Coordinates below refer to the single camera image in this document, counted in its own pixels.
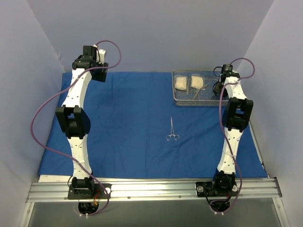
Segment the metal mesh instrument tray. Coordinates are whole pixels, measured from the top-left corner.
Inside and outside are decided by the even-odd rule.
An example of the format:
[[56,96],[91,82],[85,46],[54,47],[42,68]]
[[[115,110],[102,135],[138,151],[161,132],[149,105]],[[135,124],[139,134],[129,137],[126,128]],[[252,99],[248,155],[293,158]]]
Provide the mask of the metal mesh instrument tray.
[[[198,99],[194,100],[194,95],[197,89],[191,87],[191,75],[199,74],[203,80],[204,85],[209,84],[205,90],[201,90],[198,95]],[[182,75],[187,76],[187,79],[190,81],[189,85],[189,94],[187,95],[186,91],[175,90],[174,89],[174,76]],[[173,100],[176,106],[218,106],[219,105],[219,95],[215,96],[212,100],[209,100],[209,97],[213,95],[213,85],[217,82],[218,77],[216,77],[211,71],[173,71],[171,74],[172,77],[172,92]]]

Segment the steel forceps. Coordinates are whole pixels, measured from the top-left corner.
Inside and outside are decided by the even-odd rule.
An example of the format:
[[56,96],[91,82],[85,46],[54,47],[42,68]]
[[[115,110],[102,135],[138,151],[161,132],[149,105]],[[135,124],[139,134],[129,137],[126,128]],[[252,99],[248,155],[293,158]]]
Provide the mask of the steel forceps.
[[208,85],[209,85],[209,84],[206,84],[206,85],[204,85],[202,88],[199,88],[199,89],[196,90],[195,95],[194,95],[194,100],[198,99],[199,92],[200,92],[201,90],[205,90],[205,88],[206,88]]
[[172,116],[170,117],[170,134],[166,136],[167,141],[171,141],[174,139],[175,141],[179,140],[179,135],[175,134],[174,132],[174,125],[173,125],[173,119]]

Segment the blue surgical drape cloth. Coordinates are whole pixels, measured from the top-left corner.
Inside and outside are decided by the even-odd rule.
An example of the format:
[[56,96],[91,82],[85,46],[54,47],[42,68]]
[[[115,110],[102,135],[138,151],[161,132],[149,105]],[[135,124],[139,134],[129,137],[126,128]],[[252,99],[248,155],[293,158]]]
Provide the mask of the blue surgical drape cloth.
[[[212,178],[223,134],[217,107],[173,103],[169,72],[110,72],[88,85],[87,147],[95,177]],[[166,140],[170,117],[179,140]]]

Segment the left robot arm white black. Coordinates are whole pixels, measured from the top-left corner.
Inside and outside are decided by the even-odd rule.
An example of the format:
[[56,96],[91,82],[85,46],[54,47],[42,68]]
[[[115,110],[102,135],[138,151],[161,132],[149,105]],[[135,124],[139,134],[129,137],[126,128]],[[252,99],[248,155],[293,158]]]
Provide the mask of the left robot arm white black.
[[96,199],[105,195],[92,178],[89,164],[87,138],[90,119],[84,111],[84,99],[91,80],[104,82],[108,63],[106,51],[97,45],[83,46],[83,53],[72,63],[71,88],[55,114],[62,132],[67,137],[73,157],[73,174],[68,199]]

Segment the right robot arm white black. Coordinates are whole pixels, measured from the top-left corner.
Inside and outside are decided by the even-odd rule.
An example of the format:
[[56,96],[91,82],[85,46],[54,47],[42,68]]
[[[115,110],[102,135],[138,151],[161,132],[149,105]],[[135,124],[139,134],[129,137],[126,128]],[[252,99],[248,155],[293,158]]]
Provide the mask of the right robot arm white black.
[[218,81],[213,85],[213,93],[219,96],[219,106],[222,99],[227,97],[228,102],[222,114],[220,123],[223,126],[224,144],[220,162],[210,189],[215,195],[221,195],[227,191],[236,191],[235,183],[238,146],[247,128],[253,108],[253,101],[244,94],[240,83],[240,74],[233,70],[231,64],[221,67]]

